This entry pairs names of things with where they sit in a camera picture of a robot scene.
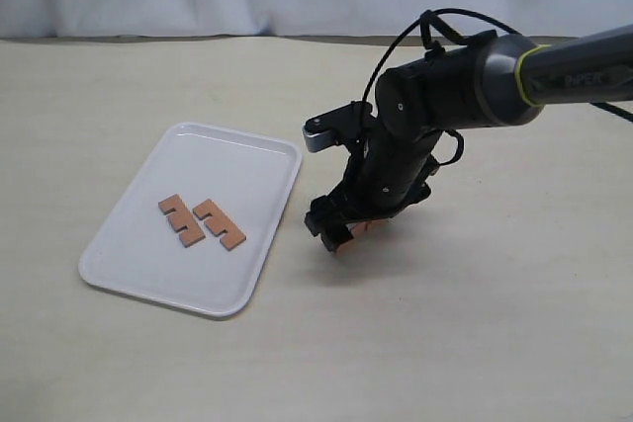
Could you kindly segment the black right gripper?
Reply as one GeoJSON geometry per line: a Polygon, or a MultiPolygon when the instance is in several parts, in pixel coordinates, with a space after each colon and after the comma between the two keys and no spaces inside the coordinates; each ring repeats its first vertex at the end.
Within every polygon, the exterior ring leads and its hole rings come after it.
{"type": "Polygon", "coordinates": [[[328,194],[314,199],[304,224],[325,249],[335,253],[404,208],[425,200],[426,178],[439,168],[432,150],[440,132],[432,129],[413,141],[391,134],[379,120],[350,152],[343,178],[328,194]]]}

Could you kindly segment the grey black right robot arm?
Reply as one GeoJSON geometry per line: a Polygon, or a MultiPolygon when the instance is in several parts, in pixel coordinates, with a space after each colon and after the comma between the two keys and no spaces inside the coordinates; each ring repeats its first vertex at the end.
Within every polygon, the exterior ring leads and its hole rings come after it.
{"type": "Polygon", "coordinates": [[[443,135],[517,127],[548,105],[626,102],[632,97],[632,30],[620,27],[540,45],[511,33],[428,42],[423,58],[383,72],[373,101],[359,99],[307,120],[306,147],[348,150],[341,181],[312,200],[305,224],[330,252],[369,224],[426,200],[441,167],[443,135]]]}

